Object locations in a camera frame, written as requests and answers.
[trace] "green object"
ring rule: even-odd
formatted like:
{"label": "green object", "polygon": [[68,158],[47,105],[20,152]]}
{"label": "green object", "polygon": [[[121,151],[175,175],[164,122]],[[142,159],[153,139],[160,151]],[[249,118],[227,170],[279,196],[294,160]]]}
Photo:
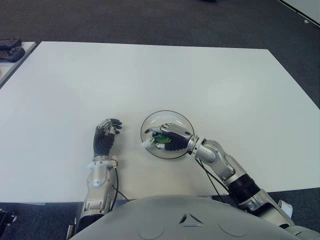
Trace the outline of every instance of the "green object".
{"label": "green object", "polygon": [[157,135],[154,137],[154,142],[159,144],[166,144],[166,143],[170,143],[171,139],[164,135]]}

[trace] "wire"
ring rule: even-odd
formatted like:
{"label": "wire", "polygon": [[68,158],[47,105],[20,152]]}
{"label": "wire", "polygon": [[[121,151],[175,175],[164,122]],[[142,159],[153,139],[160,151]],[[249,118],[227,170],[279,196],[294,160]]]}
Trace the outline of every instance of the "wire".
{"label": "wire", "polygon": [[112,211],[112,209],[114,209],[114,206],[115,206],[116,200],[117,200],[117,196],[118,196],[118,192],[119,192],[119,176],[118,176],[118,171],[117,171],[116,167],[114,168],[114,171],[115,171],[115,177],[116,177],[116,189],[115,189],[113,203],[110,207],[110,211]]}
{"label": "wire", "polygon": [[197,159],[196,159],[196,162],[200,165],[200,167],[201,167],[203,170],[205,170],[205,172],[206,172],[207,174],[209,174],[211,177],[213,177],[214,180],[216,180],[216,181],[218,182],[218,184],[220,184],[228,193],[230,193],[229,189],[228,189],[222,182],[220,182],[215,176],[213,176],[213,175],[211,174],[211,172],[209,172],[207,169],[205,169],[205,167],[202,166]]}
{"label": "wire", "polygon": [[[200,164],[201,164],[202,167],[205,167],[204,164],[203,164],[203,162],[202,162],[201,160],[200,160]],[[206,175],[208,176],[208,179],[210,180],[210,182],[211,182],[214,190],[216,191],[216,193],[218,194],[219,198],[221,199],[221,202],[223,202],[223,203],[225,204],[225,201],[222,199],[222,197],[221,197],[220,193],[218,192],[218,190],[217,190],[214,182],[211,180],[210,175],[209,175],[207,172],[205,172],[205,173],[206,173]]]}
{"label": "wire", "polygon": [[130,200],[129,200],[122,192],[120,192],[120,191],[118,190],[118,193],[119,193],[122,197],[124,197],[127,202],[130,202]]}

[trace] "dark floor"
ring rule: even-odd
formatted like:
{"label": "dark floor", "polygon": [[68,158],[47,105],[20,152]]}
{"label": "dark floor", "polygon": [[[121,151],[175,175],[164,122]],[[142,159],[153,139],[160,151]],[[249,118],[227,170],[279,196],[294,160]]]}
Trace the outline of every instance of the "dark floor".
{"label": "dark floor", "polygon": [[[268,49],[319,108],[320,30],[304,20],[277,0],[0,1],[0,39]],[[320,231],[319,188],[271,196]],[[63,240],[76,204],[0,208],[19,215],[3,240]]]}

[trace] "white wall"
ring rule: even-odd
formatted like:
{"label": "white wall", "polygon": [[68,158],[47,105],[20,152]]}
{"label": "white wall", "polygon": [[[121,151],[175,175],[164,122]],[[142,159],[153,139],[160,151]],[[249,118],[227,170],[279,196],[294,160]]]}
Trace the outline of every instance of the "white wall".
{"label": "white wall", "polygon": [[320,0],[284,0],[300,12],[320,23]]}

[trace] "silver robot arm segment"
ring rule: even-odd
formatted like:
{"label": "silver robot arm segment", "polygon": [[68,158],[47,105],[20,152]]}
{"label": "silver robot arm segment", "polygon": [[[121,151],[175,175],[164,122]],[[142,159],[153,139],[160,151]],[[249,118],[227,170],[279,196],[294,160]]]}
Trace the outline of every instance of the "silver robot arm segment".
{"label": "silver robot arm segment", "polygon": [[200,159],[213,169],[229,189],[230,195],[236,199],[240,209],[283,228],[295,225],[218,142],[193,136],[189,140],[188,149],[195,159]]}

